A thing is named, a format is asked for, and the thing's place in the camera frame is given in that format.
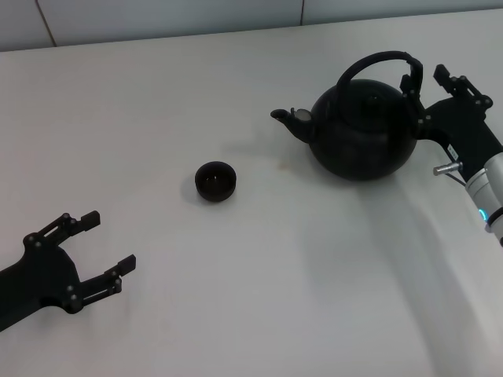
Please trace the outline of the small dark teacup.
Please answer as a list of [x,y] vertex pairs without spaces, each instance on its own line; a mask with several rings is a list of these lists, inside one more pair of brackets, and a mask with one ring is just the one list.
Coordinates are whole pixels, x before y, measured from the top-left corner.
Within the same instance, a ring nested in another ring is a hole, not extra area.
[[230,198],[237,185],[235,170],[221,161],[205,163],[197,170],[194,179],[198,194],[212,203]]

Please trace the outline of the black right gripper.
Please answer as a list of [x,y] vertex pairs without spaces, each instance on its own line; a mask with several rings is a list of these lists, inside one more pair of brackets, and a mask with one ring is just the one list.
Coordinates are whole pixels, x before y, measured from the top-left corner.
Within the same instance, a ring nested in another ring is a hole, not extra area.
[[494,102],[466,76],[451,76],[443,64],[436,66],[433,77],[452,97],[425,111],[420,102],[422,80],[411,72],[400,82],[407,115],[417,126],[417,139],[439,144],[451,161],[462,163],[461,176],[469,181],[490,158],[503,152],[503,145],[485,123],[486,110]]

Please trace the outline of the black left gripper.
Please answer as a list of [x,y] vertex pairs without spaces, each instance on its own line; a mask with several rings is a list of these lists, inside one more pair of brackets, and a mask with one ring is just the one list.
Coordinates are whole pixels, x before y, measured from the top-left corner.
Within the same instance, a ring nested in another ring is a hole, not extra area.
[[93,210],[79,220],[63,213],[23,239],[24,254],[0,272],[0,331],[47,306],[69,314],[122,291],[122,278],[136,269],[134,254],[99,276],[80,282],[74,262],[61,243],[101,224]]

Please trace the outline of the black round teapot with handle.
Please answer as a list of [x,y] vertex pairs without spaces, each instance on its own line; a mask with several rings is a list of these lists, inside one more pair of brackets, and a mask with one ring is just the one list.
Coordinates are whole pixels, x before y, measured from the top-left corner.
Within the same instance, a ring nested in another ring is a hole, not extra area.
[[[410,67],[402,77],[404,91],[357,79],[366,68],[389,60]],[[311,110],[275,109],[270,115],[307,144],[330,173],[348,181],[381,179],[402,167],[416,147],[406,97],[420,92],[422,80],[422,63],[408,53],[374,53],[352,64]]]

